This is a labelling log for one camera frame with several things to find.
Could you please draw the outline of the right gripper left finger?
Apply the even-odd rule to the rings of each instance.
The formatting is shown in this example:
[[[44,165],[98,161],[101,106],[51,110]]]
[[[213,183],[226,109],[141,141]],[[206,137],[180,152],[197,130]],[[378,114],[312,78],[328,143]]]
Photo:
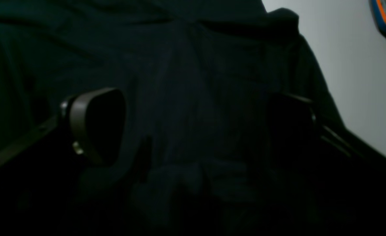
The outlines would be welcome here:
[[[90,166],[111,166],[118,156],[126,121],[126,100],[121,90],[105,87],[67,97],[59,114],[0,150],[0,168],[47,141],[82,156]]]

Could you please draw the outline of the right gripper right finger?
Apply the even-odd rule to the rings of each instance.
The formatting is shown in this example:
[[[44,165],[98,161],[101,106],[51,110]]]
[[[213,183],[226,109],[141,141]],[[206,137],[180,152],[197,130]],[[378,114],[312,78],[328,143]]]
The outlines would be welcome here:
[[[274,166],[304,181],[331,236],[386,236],[386,157],[313,101],[275,94],[268,104]]]

